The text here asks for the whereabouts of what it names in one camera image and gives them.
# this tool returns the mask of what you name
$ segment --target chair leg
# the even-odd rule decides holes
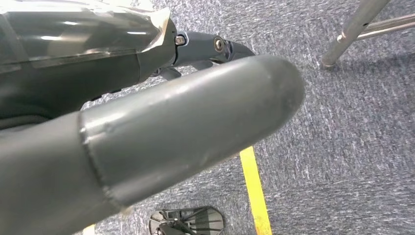
[[[366,29],[390,0],[361,0],[353,16],[343,26],[342,33],[333,40],[329,50],[322,57],[324,67],[332,67],[347,48]]]

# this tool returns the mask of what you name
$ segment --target reflective surface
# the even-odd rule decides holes
[[[162,34],[145,12],[97,1],[6,0],[0,6],[3,69],[61,65],[143,51]]]

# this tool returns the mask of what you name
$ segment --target metal chair leg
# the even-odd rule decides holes
[[[353,16],[343,26],[342,33],[332,42],[328,52],[323,55],[323,66],[331,67],[335,65],[340,56],[342,56],[388,2],[390,0],[361,0]]]
[[[369,24],[356,40],[371,38],[411,27],[415,27],[415,14]]]

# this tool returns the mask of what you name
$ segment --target bolt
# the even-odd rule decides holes
[[[174,39],[174,43],[178,46],[184,45],[186,43],[186,39],[183,35],[177,35]]]
[[[222,38],[220,38],[220,37],[216,37],[216,38],[213,40],[213,44],[214,44],[214,46],[215,46],[215,50],[216,50],[217,52],[222,52],[222,51],[223,51],[223,48],[224,48],[224,46],[225,46],[225,42],[223,41],[223,39],[222,39]]]

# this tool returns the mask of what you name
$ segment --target metal bar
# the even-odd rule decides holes
[[[390,0],[361,0],[353,16],[344,25],[339,35],[322,57],[322,64],[331,67],[342,56],[347,48],[366,29],[369,23],[379,14]]]
[[[415,14],[369,24],[356,40],[415,27]]]

